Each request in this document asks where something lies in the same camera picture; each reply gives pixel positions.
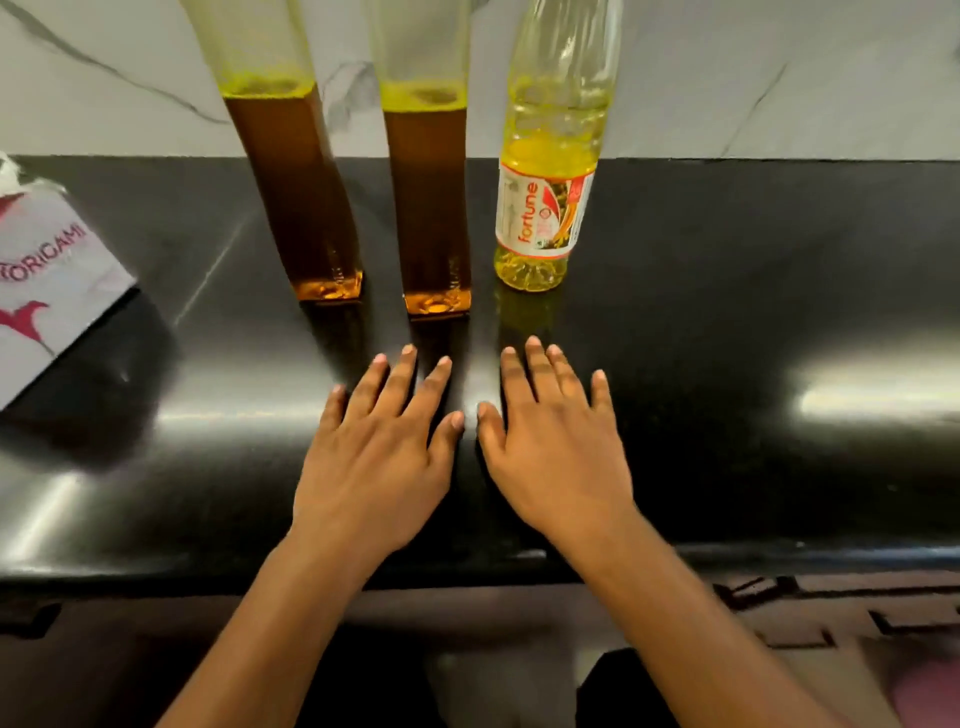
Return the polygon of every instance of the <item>white marble backsplash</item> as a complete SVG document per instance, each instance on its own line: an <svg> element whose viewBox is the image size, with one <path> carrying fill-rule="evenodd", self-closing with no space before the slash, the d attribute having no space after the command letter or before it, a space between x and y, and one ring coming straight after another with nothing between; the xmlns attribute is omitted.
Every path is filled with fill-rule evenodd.
<svg viewBox="0 0 960 728"><path fill-rule="evenodd" d="M958 0L626 0L605 157L960 158ZM499 153L526 0L473 0ZM387 153L358 0L301 0L338 155ZM177 0L0 0L0 150L242 154Z"/></svg>

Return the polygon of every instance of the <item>tall glass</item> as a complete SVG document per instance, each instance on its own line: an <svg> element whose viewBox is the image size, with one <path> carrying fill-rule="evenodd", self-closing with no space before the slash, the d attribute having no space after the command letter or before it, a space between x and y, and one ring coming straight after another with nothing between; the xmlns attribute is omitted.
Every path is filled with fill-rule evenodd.
<svg viewBox="0 0 960 728"><path fill-rule="evenodd" d="M357 298L356 227L297 0L181 2L247 151L297 298Z"/></svg>
<svg viewBox="0 0 960 728"><path fill-rule="evenodd" d="M390 145L403 297L413 316L470 308L468 0L366 0Z"/></svg>

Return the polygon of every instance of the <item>left hand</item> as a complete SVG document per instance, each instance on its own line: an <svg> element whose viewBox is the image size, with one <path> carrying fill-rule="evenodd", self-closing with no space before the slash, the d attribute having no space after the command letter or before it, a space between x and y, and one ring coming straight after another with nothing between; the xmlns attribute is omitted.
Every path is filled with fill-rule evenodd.
<svg viewBox="0 0 960 728"><path fill-rule="evenodd" d="M410 543L449 490L463 413L446 415L428 437L452 362L442 358L404 408L416 362L408 344L381 391L388 365L378 354L349 402L343 386L330 392L294 498L288 540L298 548L323 557L333 538L372 572Z"/></svg>

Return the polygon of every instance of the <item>right hand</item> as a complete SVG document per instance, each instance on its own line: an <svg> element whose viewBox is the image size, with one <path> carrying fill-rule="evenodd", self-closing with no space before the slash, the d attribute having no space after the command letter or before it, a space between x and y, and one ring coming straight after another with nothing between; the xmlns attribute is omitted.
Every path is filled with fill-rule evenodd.
<svg viewBox="0 0 960 728"><path fill-rule="evenodd" d="M560 347L544 352L531 336L526 351L532 388L516 351L500 356L510 428L482 402L477 436L504 497L569 558L584 539L636 515L630 469L604 373L593 373L591 404Z"/></svg>

